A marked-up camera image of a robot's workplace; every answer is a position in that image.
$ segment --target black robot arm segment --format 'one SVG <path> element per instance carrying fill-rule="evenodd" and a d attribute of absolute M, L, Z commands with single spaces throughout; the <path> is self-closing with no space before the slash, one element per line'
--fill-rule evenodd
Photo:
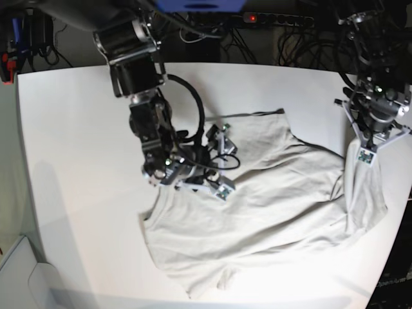
<path fill-rule="evenodd" d="M 116 97 L 131 99 L 129 124 L 142 143 L 144 176 L 153 185 L 208 190 L 226 200 L 235 186 L 222 171 L 239 167 L 234 156 L 237 148 L 227 138 L 227 130 L 216 126 L 207 135 L 208 145 L 202 145 L 205 112 L 201 98 L 188 82 L 166 74 L 159 55 L 161 42 L 151 35 L 150 16 L 139 10 L 132 20 L 95 32 L 93 37 L 107 60 Z M 160 59 L 158 70 L 153 55 Z M 196 102 L 199 124 L 193 136 L 174 130 L 171 107 L 160 90 L 167 79 L 184 86 Z M 225 167 L 228 157 L 237 165 Z"/>

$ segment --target screw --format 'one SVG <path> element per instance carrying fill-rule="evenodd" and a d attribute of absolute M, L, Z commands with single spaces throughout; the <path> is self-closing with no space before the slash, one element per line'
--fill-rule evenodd
<path fill-rule="evenodd" d="M 404 108 L 400 108 L 398 110 L 398 117 L 403 117 L 406 114 L 405 109 Z"/>
<path fill-rule="evenodd" d="M 352 41 L 354 38 L 355 38 L 355 32 L 353 32 L 353 31 L 349 32 L 348 33 L 348 39 Z"/>
<path fill-rule="evenodd" d="M 159 169 L 157 169 L 157 170 L 154 171 L 154 177 L 155 177 L 156 179 L 163 179 L 163 178 L 165 178 L 165 176 L 166 176 L 166 173 L 163 172 L 163 171 L 161 171 L 161 170 L 159 170 Z"/>
<path fill-rule="evenodd" d="M 227 130 L 229 130 L 229 128 L 230 128 L 230 124 L 224 124 L 223 125 L 223 132 L 226 132 Z"/>
<path fill-rule="evenodd" d="M 163 111 L 164 109 L 164 105 L 162 103 L 156 103 L 156 108 L 160 109 L 161 111 Z"/>

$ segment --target red switch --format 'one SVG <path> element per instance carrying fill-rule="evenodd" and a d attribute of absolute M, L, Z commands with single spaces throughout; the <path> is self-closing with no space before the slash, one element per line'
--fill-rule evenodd
<path fill-rule="evenodd" d="M 248 24 L 256 24 L 258 16 L 255 13 L 244 13 L 243 21 Z"/>

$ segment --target t-shirt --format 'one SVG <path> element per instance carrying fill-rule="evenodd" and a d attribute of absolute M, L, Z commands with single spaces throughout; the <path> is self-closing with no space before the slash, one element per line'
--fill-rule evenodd
<path fill-rule="evenodd" d="M 191 298 L 225 288 L 242 268 L 303 259 L 353 242 L 386 214 L 378 161 L 344 159 L 305 144 L 284 113 L 228 118 L 241 167 L 228 171 L 226 202 L 207 192 L 162 187 L 144 221 L 156 266 Z"/>

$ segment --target power strip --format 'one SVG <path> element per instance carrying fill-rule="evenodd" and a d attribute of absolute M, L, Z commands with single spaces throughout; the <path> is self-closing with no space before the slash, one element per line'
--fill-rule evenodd
<path fill-rule="evenodd" d="M 270 13 L 243 13 L 243 21 L 247 24 L 258 25 L 277 25 L 277 26 L 296 26 L 313 28 L 315 19 L 313 17 L 287 15 L 287 14 L 270 14 Z"/>

